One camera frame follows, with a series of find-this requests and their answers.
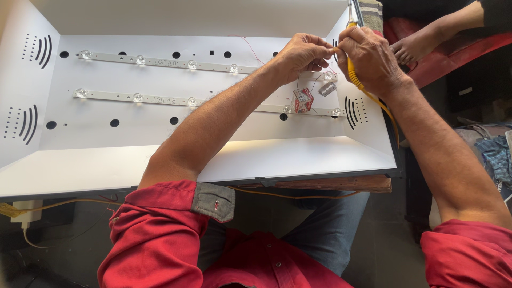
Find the white power adapter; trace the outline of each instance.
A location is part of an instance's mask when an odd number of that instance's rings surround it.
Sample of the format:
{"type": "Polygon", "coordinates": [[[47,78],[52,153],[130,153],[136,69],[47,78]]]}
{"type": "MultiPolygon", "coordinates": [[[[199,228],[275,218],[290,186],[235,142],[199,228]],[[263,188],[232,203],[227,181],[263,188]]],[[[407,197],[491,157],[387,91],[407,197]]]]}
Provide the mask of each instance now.
{"type": "MultiPolygon", "coordinates": [[[[39,208],[42,207],[42,200],[16,201],[12,205],[17,209],[39,208]]],[[[41,220],[41,212],[42,210],[29,211],[17,216],[16,218],[11,218],[11,223],[21,223],[22,229],[27,229],[30,227],[30,222],[41,220]]]]}

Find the hairy forearm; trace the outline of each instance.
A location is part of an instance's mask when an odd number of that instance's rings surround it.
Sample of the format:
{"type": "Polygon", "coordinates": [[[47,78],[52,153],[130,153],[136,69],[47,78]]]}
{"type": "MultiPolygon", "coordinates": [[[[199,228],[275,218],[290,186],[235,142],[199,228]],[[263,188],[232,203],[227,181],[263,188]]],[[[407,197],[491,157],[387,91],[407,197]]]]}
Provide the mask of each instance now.
{"type": "Polygon", "coordinates": [[[279,68],[273,59],[193,111],[151,157],[139,188],[165,178],[160,173],[169,166],[175,169],[167,180],[197,180],[249,114],[282,84],[279,68]]]}
{"type": "Polygon", "coordinates": [[[511,229],[510,213],[493,181],[412,80],[393,93],[388,105],[438,203],[441,219],[487,221],[511,229]]]}

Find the blue checked fabric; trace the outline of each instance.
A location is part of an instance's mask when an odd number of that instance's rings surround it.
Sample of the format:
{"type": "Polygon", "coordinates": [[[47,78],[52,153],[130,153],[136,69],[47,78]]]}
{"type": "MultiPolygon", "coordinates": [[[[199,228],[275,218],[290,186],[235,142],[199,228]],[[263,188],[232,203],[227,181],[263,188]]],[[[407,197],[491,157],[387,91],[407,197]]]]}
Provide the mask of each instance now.
{"type": "Polygon", "coordinates": [[[476,142],[475,147],[482,152],[483,158],[493,168],[495,179],[511,184],[512,161],[506,137],[498,136],[494,139],[476,142]]]}

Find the gray cuff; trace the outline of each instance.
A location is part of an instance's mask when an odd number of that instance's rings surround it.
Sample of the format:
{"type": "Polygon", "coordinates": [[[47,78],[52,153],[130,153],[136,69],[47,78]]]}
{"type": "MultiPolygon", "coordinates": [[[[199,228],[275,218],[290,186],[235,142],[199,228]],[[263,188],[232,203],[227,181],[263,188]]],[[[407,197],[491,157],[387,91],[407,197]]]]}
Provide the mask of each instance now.
{"type": "Polygon", "coordinates": [[[190,211],[224,223],[233,219],[234,190],[209,183],[197,183],[190,211]]]}

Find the led strip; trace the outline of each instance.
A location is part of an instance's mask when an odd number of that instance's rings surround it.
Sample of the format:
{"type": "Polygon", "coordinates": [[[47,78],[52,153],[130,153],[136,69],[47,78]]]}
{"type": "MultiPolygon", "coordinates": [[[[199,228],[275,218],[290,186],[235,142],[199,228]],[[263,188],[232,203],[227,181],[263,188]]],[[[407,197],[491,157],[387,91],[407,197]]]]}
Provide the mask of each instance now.
{"type": "MultiPolygon", "coordinates": [[[[118,54],[107,54],[107,53],[96,53],[90,52],[89,50],[83,50],[78,54],[80,59],[98,60],[98,61],[110,61],[119,63],[128,63],[136,65],[150,65],[150,66],[163,66],[173,68],[187,68],[196,70],[206,71],[221,71],[230,73],[242,73],[251,74],[256,71],[258,67],[238,66],[236,64],[224,65],[224,64],[212,64],[212,63],[200,63],[194,60],[180,61],[176,59],[160,59],[160,58],[146,58],[142,55],[138,56],[125,56],[118,54]]],[[[302,72],[300,78],[317,79],[323,75],[325,80],[337,81],[338,75],[333,72],[302,72]]]]}
{"type": "MultiPolygon", "coordinates": [[[[140,93],[128,94],[128,93],[114,93],[114,92],[102,92],[102,91],[87,91],[82,88],[73,91],[73,97],[76,98],[88,98],[88,99],[101,99],[101,100],[113,100],[113,101],[124,101],[124,102],[135,102],[135,103],[153,103],[153,104],[165,104],[165,105],[180,105],[180,106],[200,106],[206,100],[190,98],[178,98],[178,97],[165,97],[165,96],[151,96],[142,95],[140,93]]],[[[255,111],[259,112],[272,112],[272,113],[287,113],[296,114],[292,111],[289,105],[269,105],[261,104],[255,111]]],[[[325,108],[311,108],[308,112],[299,113],[300,115],[317,115],[317,116],[343,116],[347,117],[347,112],[344,109],[325,109],[325,108]]]]}

